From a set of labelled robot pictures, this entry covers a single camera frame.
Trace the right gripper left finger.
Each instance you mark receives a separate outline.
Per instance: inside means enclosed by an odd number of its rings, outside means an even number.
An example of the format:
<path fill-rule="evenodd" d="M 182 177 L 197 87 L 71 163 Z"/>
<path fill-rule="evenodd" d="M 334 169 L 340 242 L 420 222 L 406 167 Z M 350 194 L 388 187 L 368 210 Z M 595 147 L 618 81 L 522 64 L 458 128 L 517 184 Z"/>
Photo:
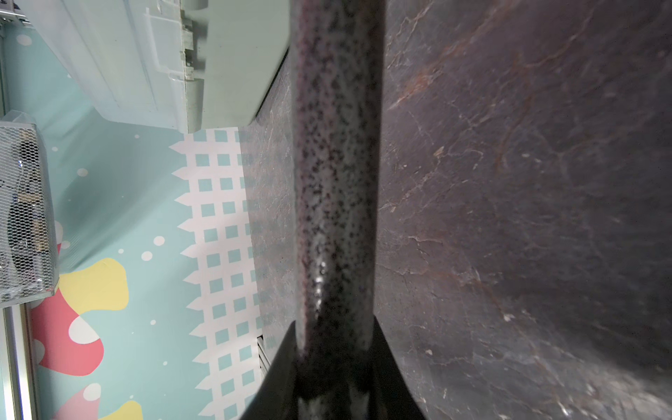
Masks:
<path fill-rule="evenodd" d="M 261 387 L 241 420 L 297 420 L 296 323 L 292 322 Z"/>

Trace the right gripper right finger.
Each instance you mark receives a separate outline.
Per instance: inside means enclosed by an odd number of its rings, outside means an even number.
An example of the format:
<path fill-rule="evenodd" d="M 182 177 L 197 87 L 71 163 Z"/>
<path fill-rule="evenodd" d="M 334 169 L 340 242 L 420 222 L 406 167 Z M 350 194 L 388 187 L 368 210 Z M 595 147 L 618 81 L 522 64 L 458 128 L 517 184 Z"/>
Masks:
<path fill-rule="evenodd" d="M 383 329 L 374 319 L 371 419 L 425 420 L 397 366 Z"/>

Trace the black pick red handle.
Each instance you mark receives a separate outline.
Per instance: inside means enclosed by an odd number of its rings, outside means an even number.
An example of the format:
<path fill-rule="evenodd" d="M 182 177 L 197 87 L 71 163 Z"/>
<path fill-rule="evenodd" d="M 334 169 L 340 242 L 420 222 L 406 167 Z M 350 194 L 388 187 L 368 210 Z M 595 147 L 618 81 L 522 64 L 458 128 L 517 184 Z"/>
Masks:
<path fill-rule="evenodd" d="M 299 416 L 367 419 L 386 5 L 290 9 Z"/>

